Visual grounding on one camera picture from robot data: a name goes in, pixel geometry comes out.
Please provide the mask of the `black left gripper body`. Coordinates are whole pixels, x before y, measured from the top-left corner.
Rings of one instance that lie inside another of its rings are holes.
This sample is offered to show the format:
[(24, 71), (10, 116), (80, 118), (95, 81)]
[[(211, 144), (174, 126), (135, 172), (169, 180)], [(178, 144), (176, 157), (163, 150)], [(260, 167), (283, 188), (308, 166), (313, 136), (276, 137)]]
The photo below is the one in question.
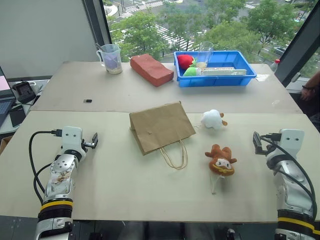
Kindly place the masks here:
[(86, 142), (84, 139), (81, 141), (81, 149), (87, 153), (88, 148), (94, 149), (94, 143), (93, 142)]

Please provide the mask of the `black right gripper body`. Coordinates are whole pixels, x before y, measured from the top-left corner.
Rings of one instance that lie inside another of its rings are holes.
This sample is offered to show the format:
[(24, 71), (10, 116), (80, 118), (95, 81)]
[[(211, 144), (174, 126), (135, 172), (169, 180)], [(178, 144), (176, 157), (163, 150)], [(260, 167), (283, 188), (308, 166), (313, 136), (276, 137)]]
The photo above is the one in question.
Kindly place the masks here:
[(272, 147), (267, 145), (266, 149), (263, 149), (262, 146), (256, 146), (255, 147), (255, 154), (256, 155), (264, 155), (267, 156), (272, 151)]

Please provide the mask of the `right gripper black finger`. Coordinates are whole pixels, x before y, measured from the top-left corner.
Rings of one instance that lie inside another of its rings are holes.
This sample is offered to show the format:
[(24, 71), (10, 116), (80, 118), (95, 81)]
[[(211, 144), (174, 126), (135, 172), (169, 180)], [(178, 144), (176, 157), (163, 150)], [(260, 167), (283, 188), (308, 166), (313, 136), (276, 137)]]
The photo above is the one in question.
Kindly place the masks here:
[(252, 136), (253, 145), (256, 151), (262, 151), (262, 143), (258, 132), (254, 131)]

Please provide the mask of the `person's bare hand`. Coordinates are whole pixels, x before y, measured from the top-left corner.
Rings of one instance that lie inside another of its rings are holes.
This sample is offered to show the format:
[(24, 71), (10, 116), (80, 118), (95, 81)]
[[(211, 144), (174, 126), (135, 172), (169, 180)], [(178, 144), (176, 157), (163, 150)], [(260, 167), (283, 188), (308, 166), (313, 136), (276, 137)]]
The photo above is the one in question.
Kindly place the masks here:
[(300, 99), (303, 101), (311, 100), (315, 95), (315, 90), (313, 88), (303, 88), (301, 90)]

